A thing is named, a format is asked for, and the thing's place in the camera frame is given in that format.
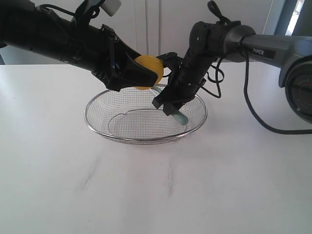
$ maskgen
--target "light blue stick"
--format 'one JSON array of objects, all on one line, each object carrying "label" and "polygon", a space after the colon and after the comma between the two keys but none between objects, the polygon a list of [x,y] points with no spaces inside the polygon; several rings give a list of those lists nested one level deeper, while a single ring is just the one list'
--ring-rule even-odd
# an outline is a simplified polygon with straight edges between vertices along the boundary
[{"label": "light blue stick", "polygon": [[[151,88],[151,91],[152,92],[155,91],[153,93],[156,96],[158,96],[162,92],[162,90],[160,88],[158,88],[157,86],[154,86],[153,88]],[[175,110],[171,115],[182,126],[185,126],[185,125],[187,125],[189,123],[189,119],[184,114],[182,114],[180,111],[178,111],[178,110]]]}]

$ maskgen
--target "table surface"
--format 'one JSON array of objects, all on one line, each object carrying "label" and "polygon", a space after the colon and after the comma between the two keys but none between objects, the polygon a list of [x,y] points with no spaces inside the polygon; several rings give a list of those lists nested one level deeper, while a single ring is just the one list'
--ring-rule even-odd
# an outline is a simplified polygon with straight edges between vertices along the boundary
[{"label": "table surface", "polygon": [[[262,128],[244,101],[245,65],[221,67],[222,99],[199,93],[209,111],[200,130],[134,146],[86,126],[86,104],[105,89],[90,72],[0,66],[0,232],[312,233],[312,136]],[[251,63],[255,109],[274,127],[311,127],[288,106],[278,75]]]}]

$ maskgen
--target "mesh strainer rim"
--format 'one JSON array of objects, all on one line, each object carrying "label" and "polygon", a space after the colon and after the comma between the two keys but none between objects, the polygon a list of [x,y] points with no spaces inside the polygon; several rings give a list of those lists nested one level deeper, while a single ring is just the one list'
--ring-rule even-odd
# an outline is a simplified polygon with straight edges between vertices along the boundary
[{"label": "mesh strainer rim", "polygon": [[[158,86],[158,87],[166,87],[165,84],[158,84],[158,85],[156,85],[156,86]],[[97,133],[97,134],[99,134],[99,135],[101,135],[101,136],[103,136],[103,137],[105,137],[105,138],[107,138],[107,139],[110,139],[110,140],[114,140],[114,141],[119,140],[119,141],[123,141],[123,142],[127,142],[127,143],[131,143],[131,142],[136,142],[136,143],[139,143],[139,142],[147,143],[147,142],[149,142],[149,143],[152,143],[152,142],[160,142],[160,141],[170,142],[171,140],[173,141],[173,140],[176,140],[177,138],[179,138],[179,139],[180,139],[180,138],[184,138],[185,136],[187,136],[187,135],[189,135],[189,134],[191,134],[191,133],[197,131],[199,128],[201,128],[201,127],[204,125],[204,123],[206,122],[207,117],[208,117],[208,109],[207,109],[207,106],[206,106],[205,102],[203,101],[203,99],[202,99],[200,96],[195,95],[195,98],[197,98],[197,99],[200,101],[200,103],[203,105],[203,107],[204,107],[204,110],[205,110],[205,117],[203,118],[202,122],[201,122],[198,126],[196,126],[195,128],[193,128],[193,129],[190,129],[190,130],[188,130],[188,131],[186,131],[186,132],[183,132],[183,133],[180,133],[180,134],[171,135],[171,136],[155,137],[155,138],[146,138],[146,139],[130,139],[130,138],[122,138],[122,137],[112,136],[112,135],[105,134],[105,133],[103,133],[103,132],[100,132],[100,131],[94,129],[94,128],[91,126],[91,124],[89,123],[88,118],[87,118],[87,113],[88,113],[88,110],[89,110],[90,105],[91,105],[99,96],[101,96],[101,95],[103,95],[103,94],[105,94],[105,93],[108,93],[108,92],[114,92],[114,91],[113,91],[113,90],[109,90],[109,89],[108,89],[108,90],[105,90],[105,91],[103,91],[103,92],[97,94],[95,97],[93,97],[93,98],[89,101],[89,103],[87,104],[87,106],[86,106],[86,108],[85,108],[85,110],[84,110],[84,120],[85,120],[86,124],[88,125],[88,127],[89,127],[93,132],[95,132],[95,133]]]}]

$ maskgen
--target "wire mesh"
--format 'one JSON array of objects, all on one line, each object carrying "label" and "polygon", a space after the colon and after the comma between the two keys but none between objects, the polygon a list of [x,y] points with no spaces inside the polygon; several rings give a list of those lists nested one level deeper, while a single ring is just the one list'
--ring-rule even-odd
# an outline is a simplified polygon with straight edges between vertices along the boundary
[{"label": "wire mesh", "polygon": [[201,98],[185,104],[180,112],[189,123],[179,124],[172,116],[166,116],[162,108],[155,109],[155,94],[136,88],[120,92],[104,91],[87,105],[85,120],[98,134],[121,143],[158,144],[184,138],[197,130],[207,118],[207,108]]}]

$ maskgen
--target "scratch mark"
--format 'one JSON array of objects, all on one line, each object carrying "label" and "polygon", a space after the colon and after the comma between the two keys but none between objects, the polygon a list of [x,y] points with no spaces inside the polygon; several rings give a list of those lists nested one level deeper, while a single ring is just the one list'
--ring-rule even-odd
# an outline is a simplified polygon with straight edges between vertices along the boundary
[{"label": "scratch mark", "polygon": [[90,170],[89,170],[89,174],[88,174],[86,180],[84,181],[83,186],[81,187],[82,191],[88,187],[88,184],[90,183],[91,179],[93,178],[93,176],[94,176],[94,174],[95,174],[95,172],[99,166],[100,161],[101,161],[101,157],[99,156],[92,163]]},{"label": "scratch mark", "polygon": [[172,167],[172,164],[169,162],[169,167],[168,167],[168,189],[169,189],[169,197],[171,197],[171,195],[172,195],[172,193],[173,193],[172,180],[173,180],[173,167]]}]

